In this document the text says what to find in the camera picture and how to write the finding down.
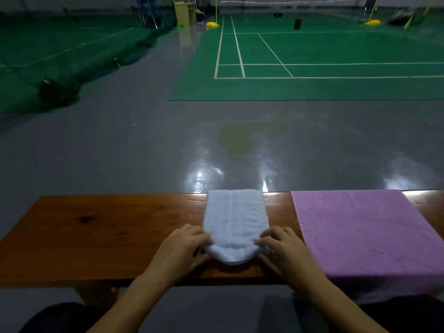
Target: dark pants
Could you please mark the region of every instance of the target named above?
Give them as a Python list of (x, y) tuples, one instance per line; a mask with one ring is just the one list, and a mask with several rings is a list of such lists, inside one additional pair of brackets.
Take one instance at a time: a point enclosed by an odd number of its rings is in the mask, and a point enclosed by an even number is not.
[[(444, 303), (435, 298), (398, 297), (361, 308), (390, 333), (444, 332)], [(57, 304), (33, 316), (19, 333), (85, 333), (105, 312), (77, 303)]]

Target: wooden bench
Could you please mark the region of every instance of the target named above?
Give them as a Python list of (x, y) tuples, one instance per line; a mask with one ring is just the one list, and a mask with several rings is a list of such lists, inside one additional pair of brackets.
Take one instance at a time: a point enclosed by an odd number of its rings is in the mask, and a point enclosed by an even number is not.
[[(444, 238), (444, 191), (404, 191)], [(291, 194), (264, 193), (270, 226), (302, 238)], [(149, 265), (159, 245), (183, 224), (201, 225), (206, 194), (44, 196), (0, 242), (0, 287), (74, 287), (89, 304), (109, 307), (114, 287)], [(211, 261), (182, 285), (272, 284), (257, 260)]]

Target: purple towel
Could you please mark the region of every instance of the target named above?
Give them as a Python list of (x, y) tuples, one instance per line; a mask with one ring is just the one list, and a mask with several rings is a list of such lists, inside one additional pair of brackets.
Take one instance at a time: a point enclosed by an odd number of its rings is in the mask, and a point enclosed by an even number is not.
[(399, 190), (291, 192), (305, 243), (359, 303), (444, 287), (444, 241)]

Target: folded white towel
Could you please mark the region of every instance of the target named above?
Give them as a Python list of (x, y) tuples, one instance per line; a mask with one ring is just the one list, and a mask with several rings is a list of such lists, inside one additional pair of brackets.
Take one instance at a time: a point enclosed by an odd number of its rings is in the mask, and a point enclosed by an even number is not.
[(264, 195), (260, 190), (210, 190), (203, 218), (203, 229), (214, 244), (205, 252), (215, 259), (238, 265), (247, 262), (260, 250), (253, 241), (268, 229)]

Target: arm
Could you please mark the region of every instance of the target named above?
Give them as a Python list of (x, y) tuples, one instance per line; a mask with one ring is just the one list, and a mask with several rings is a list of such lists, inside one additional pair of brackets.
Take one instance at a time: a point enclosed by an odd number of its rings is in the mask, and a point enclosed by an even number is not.
[(336, 328), (345, 333), (388, 333), (333, 285), (302, 240), (289, 227), (274, 226), (255, 242), (273, 250), (258, 258), (298, 290)]
[(210, 259), (194, 256), (199, 246), (212, 244), (201, 227), (184, 225), (161, 244), (147, 270), (87, 333), (136, 333), (147, 315), (168, 289)]

